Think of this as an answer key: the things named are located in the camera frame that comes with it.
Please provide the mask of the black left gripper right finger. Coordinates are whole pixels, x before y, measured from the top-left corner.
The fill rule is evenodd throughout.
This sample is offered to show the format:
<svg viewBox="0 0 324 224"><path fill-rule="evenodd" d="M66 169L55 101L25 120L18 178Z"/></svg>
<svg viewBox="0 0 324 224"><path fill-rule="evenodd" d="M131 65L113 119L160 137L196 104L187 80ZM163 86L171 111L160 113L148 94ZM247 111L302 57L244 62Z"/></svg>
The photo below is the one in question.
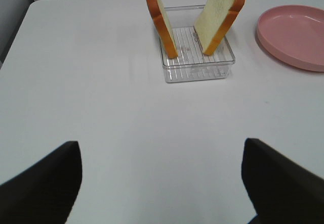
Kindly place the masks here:
<svg viewBox="0 0 324 224"><path fill-rule="evenodd" d="M246 139L241 178L256 211L251 223L323 223L323 179L263 141Z"/></svg>

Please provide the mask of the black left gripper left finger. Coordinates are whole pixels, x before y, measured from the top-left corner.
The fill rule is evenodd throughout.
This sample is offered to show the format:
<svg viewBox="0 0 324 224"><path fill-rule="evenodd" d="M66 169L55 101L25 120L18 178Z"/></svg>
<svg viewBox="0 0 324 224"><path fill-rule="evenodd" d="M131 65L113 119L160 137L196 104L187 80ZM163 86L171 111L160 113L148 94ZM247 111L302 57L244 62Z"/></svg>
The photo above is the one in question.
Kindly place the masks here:
<svg viewBox="0 0 324 224"><path fill-rule="evenodd" d="M63 143L1 184L1 223L66 223L82 178L78 142Z"/></svg>

